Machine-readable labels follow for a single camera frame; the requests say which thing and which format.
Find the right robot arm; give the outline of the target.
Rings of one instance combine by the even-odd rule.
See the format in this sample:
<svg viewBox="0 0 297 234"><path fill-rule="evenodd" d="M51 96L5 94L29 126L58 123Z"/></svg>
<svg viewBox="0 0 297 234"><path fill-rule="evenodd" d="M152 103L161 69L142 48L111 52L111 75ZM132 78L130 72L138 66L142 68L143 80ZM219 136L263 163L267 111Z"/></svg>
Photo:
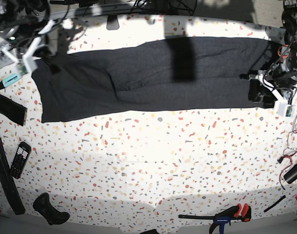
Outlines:
<svg viewBox="0 0 297 234"><path fill-rule="evenodd" d="M60 21L50 16L47 0L0 0L0 68L13 63L22 76L56 55Z"/></svg>

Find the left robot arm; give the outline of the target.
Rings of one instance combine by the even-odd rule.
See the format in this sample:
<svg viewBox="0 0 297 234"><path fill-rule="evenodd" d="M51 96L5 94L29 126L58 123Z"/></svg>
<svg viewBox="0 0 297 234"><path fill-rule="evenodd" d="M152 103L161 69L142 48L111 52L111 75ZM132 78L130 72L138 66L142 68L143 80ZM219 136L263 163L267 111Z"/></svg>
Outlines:
<svg viewBox="0 0 297 234"><path fill-rule="evenodd" d="M283 1L281 45L268 43L248 74L248 101L262 108L277 108L282 117L292 117L297 97L297 0Z"/></svg>

